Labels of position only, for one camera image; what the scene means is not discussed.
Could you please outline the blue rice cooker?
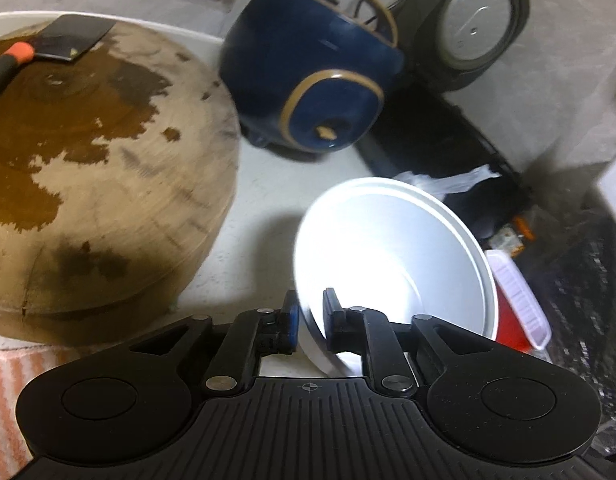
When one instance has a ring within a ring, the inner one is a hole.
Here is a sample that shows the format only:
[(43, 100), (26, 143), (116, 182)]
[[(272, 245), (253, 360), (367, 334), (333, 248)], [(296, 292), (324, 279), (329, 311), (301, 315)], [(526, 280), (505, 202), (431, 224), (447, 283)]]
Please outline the blue rice cooker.
[(321, 154), (370, 130), (403, 65), (379, 0), (250, 0), (219, 73), (251, 144)]

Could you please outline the white plastic bag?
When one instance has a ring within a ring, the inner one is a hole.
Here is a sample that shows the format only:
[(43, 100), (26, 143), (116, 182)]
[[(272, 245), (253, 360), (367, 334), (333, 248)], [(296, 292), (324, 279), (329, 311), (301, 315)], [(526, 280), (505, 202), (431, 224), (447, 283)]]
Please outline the white plastic bag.
[(498, 180), (502, 175), (493, 171), (488, 164), (476, 167), (464, 174), (434, 178), (428, 174), (414, 174), (412, 171), (404, 171), (397, 174), (395, 180), (419, 188), (425, 193), (434, 196), (440, 202), (450, 194), (461, 194), (470, 191), (478, 184), (488, 180)]

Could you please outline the white paper bowl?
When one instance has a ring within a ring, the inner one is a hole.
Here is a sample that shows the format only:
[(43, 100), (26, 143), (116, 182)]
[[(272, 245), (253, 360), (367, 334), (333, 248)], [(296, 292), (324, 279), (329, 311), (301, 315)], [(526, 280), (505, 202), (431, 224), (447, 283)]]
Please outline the white paper bowl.
[(352, 179), (319, 196), (300, 221), (293, 271), (299, 344), (327, 376), (361, 373), (359, 356), (327, 348), (328, 288), (343, 307), (391, 322), (429, 314), (489, 339), (498, 333), (494, 279), (475, 236), (440, 200), (397, 180)]

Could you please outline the glass jar orange lid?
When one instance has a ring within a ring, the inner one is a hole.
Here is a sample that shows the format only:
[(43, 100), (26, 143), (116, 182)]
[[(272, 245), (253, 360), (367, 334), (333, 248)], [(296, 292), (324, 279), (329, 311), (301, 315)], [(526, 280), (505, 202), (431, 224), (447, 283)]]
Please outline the glass jar orange lid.
[(536, 235), (527, 220), (524, 217), (515, 216), (489, 238), (488, 247), (501, 250), (510, 258), (516, 258), (535, 240)]

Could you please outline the black rice cooker open lid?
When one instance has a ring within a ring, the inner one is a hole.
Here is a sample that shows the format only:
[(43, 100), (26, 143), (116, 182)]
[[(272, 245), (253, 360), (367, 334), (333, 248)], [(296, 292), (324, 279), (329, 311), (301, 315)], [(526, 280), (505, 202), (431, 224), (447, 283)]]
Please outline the black rice cooker open lid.
[(529, 192), (444, 95), (472, 84), (513, 44), (529, 18), (529, 0), (399, 0), (391, 9), (405, 68), (358, 150), (378, 177), (491, 170), (492, 177), (444, 199), (485, 242), (528, 205)]

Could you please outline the round wooden chopping block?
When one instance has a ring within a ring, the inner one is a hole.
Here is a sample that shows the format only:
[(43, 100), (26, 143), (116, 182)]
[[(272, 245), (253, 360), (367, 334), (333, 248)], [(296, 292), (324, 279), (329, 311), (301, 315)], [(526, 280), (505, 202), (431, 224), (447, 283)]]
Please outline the round wooden chopping block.
[(163, 315), (229, 212), (235, 105), (218, 70), (118, 23), (0, 96), (0, 335), (113, 341)]

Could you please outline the red white plastic tray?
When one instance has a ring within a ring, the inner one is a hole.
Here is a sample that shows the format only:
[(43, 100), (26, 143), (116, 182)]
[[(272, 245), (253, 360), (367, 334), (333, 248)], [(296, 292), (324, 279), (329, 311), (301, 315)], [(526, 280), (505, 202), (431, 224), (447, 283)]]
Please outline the red white plastic tray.
[(496, 341), (521, 352), (543, 351), (552, 330), (524, 275), (503, 250), (488, 249), (486, 261), (498, 294)]

